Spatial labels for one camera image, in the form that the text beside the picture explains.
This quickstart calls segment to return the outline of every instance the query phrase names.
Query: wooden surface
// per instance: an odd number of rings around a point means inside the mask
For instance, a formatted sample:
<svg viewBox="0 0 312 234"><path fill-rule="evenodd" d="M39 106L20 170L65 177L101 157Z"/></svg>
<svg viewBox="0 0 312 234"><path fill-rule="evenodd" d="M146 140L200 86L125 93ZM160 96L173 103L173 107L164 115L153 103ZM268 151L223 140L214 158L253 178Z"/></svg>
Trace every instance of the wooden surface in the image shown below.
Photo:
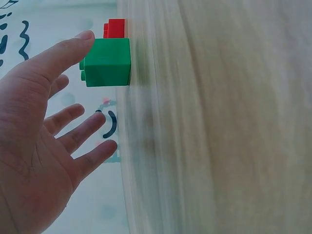
<svg viewBox="0 0 312 234"><path fill-rule="evenodd" d="M132 234L312 233L312 2L120 0Z"/></svg>

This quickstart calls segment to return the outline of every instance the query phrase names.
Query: light wood grain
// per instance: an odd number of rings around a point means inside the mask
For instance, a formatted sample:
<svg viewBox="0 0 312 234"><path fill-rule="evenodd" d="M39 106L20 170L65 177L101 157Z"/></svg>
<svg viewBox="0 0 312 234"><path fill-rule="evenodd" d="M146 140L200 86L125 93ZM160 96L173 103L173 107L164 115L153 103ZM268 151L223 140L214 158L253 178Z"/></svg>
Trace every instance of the light wood grain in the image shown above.
<svg viewBox="0 0 312 234"><path fill-rule="evenodd" d="M312 233L312 2L119 0L132 234Z"/></svg>

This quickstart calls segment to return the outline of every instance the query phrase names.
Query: black curved line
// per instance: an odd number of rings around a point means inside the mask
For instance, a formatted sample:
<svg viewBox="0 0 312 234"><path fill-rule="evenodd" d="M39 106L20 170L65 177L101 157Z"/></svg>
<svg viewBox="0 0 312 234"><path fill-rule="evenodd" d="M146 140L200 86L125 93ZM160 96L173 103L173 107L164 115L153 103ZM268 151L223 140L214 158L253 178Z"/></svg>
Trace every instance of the black curved line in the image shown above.
<svg viewBox="0 0 312 234"><path fill-rule="evenodd" d="M116 129L117 129L117 118L116 118L114 112L109 111L108 114L109 114L109 116L112 118L112 123L113 123L113 124L112 124L111 130L109 130L108 133L106 133L106 134L103 135L103 138L104 138L104 139L107 139L107 138L111 137L111 136L115 133L115 131L116 131Z"/></svg>
<svg viewBox="0 0 312 234"><path fill-rule="evenodd" d="M4 35L0 41L0 55L2 55L5 52L7 43L8 43L8 35Z"/></svg>
<svg viewBox="0 0 312 234"><path fill-rule="evenodd" d="M24 30L21 32L21 34L19 35L20 38L24 38L26 40L25 44L21 47L21 49L19 50L19 54L23 56L24 60L28 60L29 56L28 54L26 54L25 52L25 48L28 46L29 43L29 36L27 34L25 34L28 30L29 27L29 22L26 20L22 21L23 24L25 24L25 28Z"/></svg>
<svg viewBox="0 0 312 234"><path fill-rule="evenodd" d="M8 26L7 23L4 23L4 24L0 25L0 30L6 29L7 26Z"/></svg>
<svg viewBox="0 0 312 234"><path fill-rule="evenodd" d="M19 0L9 0L5 5L3 5L2 7L0 7L0 9L7 9L10 6L13 6L15 3L18 3Z"/></svg>

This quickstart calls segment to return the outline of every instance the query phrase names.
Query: hand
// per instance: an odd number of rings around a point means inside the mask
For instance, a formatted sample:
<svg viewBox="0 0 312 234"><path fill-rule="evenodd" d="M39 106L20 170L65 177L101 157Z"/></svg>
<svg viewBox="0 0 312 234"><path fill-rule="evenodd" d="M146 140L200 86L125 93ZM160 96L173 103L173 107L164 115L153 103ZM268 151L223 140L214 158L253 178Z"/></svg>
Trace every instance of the hand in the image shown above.
<svg viewBox="0 0 312 234"><path fill-rule="evenodd" d="M47 100L66 87L61 75L94 43L86 31L17 65L0 80L0 233L41 233L65 209L79 183L117 149L106 141L71 154L105 122L95 113L69 133L55 135L84 108L75 104L44 119Z"/></svg>

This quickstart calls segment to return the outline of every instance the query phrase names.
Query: finger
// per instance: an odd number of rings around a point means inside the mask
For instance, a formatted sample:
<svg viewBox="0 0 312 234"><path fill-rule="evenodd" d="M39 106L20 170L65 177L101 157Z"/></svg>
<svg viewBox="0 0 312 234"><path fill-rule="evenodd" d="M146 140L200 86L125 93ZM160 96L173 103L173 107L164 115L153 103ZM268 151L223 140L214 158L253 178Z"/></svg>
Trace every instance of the finger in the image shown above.
<svg viewBox="0 0 312 234"><path fill-rule="evenodd" d="M105 116L101 112L96 112L77 128L61 136L58 140L63 144L67 152L72 154L104 123Z"/></svg>
<svg viewBox="0 0 312 234"><path fill-rule="evenodd" d="M27 71L32 74L27 78L34 82L50 84L71 66L80 62L91 50L95 41L92 31L87 30L75 38L64 40L39 55L19 64L11 72Z"/></svg>
<svg viewBox="0 0 312 234"><path fill-rule="evenodd" d="M63 90L69 83L69 79L66 75L60 75L51 85L50 96L53 97L59 91Z"/></svg>
<svg viewBox="0 0 312 234"><path fill-rule="evenodd" d="M94 40L94 34L87 31L60 42L20 63L0 80L0 119L9 123L0 134L11 134L11 140L19 142L25 154L33 150L33 136L42 127L52 83L87 55Z"/></svg>
<svg viewBox="0 0 312 234"><path fill-rule="evenodd" d="M107 160L117 149L117 144L113 140L107 140L97 146L91 152L75 159L75 163L81 170L80 181L85 179L91 172Z"/></svg>
<svg viewBox="0 0 312 234"><path fill-rule="evenodd" d="M80 104L74 104L60 112L46 118L43 125L52 135L58 134L67 124L69 124L74 119L83 115L84 108Z"/></svg>

